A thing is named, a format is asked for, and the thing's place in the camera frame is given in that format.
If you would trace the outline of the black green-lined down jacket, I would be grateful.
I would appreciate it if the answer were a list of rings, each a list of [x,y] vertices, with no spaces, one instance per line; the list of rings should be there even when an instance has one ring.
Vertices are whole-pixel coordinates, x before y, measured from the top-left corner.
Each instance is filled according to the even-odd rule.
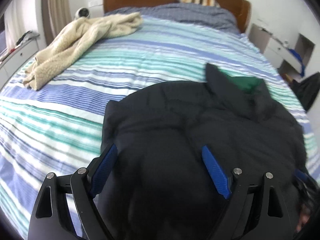
[[[98,210],[115,239],[208,239],[225,198],[203,161],[203,148],[225,174],[240,168],[251,184],[276,178],[290,221],[300,230],[295,170],[306,171],[304,131],[264,80],[231,77],[212,64],[205,81],[170,81],[105,108],[102,147],[118,150]]]

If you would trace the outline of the striped blue green bedspread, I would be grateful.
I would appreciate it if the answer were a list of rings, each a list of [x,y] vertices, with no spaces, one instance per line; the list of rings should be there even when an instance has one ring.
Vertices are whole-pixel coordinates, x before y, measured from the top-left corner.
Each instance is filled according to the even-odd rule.
[[[135,33],[100,40],[38,91],[25,88],[22,66],[1,90],[1,210],[28,235],[45,176],[71,174],[99,155],[106,104],[146,86],[203,81],[212,63],[231,76],[266,81],[272,98],[304,128],[307,168],[319,179],[319,150],[303,107],[245,34],[144,17]]]

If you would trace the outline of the black bag on floor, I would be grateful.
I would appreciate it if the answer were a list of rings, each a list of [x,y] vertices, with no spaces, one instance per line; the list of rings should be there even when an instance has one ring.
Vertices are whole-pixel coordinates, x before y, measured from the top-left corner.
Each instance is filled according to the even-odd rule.
[[[290,88],[300,101],[302,107],[306,112],[310,110],[315,102],[317,95],[319,94],[320,88],[320,73],[316,72],[315,74],[307,77],[301,82],[292,80]]]

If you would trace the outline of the white bedside cabinet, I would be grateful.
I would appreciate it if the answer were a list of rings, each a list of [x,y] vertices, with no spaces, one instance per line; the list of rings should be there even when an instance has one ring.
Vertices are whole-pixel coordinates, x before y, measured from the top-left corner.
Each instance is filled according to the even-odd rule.
[[[293,47],[256,24],[251,26],[249,40],[280,73],[304,78],[315,44],[299,34]]]

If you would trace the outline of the white long dresser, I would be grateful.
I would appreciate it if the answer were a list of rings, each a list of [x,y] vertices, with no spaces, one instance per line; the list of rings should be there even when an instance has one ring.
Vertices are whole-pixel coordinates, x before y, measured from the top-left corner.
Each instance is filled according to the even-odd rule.
[[[1,89],[9,79],[38,51],[39,33],[28,31],[17,41],[16,47],[1,56]]]

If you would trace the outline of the cream fleece garment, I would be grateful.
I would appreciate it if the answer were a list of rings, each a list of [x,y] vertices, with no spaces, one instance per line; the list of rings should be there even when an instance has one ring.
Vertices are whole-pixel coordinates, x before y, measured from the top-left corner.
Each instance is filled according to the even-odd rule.
[[[127,36],[142,25],[138,12],[97,18],[81,17],[66,25],[52,43],[35,55],[26,70],[23,85],[39,90],[77,61],[100,39]]]

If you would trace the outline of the grey blue checked pillow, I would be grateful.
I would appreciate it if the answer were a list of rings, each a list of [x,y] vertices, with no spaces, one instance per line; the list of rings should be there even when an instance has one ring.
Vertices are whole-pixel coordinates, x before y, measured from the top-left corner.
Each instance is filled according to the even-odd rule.
[[[226,9],[193,3],[170,3],[155,7],[123,7],[104,13],[130,14],[140,12],[141,15],[210,27],[227,33],[240,34],[235,16]]]

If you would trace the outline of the beige curtain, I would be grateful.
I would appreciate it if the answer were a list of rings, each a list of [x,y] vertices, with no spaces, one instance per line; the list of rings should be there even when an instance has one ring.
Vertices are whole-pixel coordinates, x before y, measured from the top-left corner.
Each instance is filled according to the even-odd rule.
[[[44,39],[49,45],[72,21],[69,0],[41,0]]]

